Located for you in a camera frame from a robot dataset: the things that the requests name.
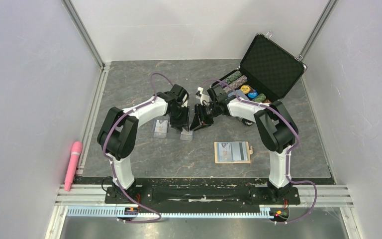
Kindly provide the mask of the clear sleeve with credit cards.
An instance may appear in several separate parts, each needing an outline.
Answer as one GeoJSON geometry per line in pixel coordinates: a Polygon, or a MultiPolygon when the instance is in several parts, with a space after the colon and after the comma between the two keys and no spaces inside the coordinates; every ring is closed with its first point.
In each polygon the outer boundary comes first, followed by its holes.
{"type": "Polygon", "coordinates": [[[167,117],[158,117],[154,119],[152,134],[154,138],[167,138],[183,141],[193,140],[193,131],[187,131],[184,128],[173,128],[167,117]]]}

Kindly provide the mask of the silver credit card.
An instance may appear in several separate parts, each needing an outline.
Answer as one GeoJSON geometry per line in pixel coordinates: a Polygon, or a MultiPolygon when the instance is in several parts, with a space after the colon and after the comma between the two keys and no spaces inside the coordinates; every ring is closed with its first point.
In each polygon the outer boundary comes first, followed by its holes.
{"type": "Polygon", "coordinates": [[[232,154],[233,154],[233,162],[234,163],[243,163],[243,162],[249,162],[249,156],[248,156],[248,147],[247,142],[245,141],[239,141],[239,142],[233,142],[232,145],[232,154]]]}
{"type": "Polygon", "coordinates": [[[219,162],[232,162],[232,145],[229,142],[219,142],[218,147],[218,161],[219,162]]]}

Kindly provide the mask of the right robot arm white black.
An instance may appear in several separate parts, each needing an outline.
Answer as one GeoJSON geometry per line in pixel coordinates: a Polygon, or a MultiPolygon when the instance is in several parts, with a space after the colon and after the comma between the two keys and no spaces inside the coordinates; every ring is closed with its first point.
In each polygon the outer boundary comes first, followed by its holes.
{"type": "Polygon", "coordinates": [[[222,88],[208,89],[203,93],[199,87],[190,130],[199,130],[213,125],[220,115],[239,117],[254,122],[263,145],[270,152],[270,174],[267,195],[271,202],[280,203],[292,196],[290,175],[291,148],[299,141],[298,129],[282,102],[257,103],[234,95],[228,96],[222,88]]]}

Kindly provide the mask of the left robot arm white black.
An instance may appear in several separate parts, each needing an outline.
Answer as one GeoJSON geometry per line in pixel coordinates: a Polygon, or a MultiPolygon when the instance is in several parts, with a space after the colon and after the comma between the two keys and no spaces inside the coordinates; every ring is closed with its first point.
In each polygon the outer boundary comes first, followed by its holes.
{"type": "Polygon", "coordinates": [[[109,109],[98,133],[97,142],[109,160],[113,182],[119,187],[117,196],[123,202],[130,203],[136,198],[136,189],[132,186],[135,178],[129,155],[134,149],[138,128],[155,118],[169,116],[172,129],[189,130],[188,99],[188,92],[175,84],[170,91],[157,92],[136,106],[109,109]]]}

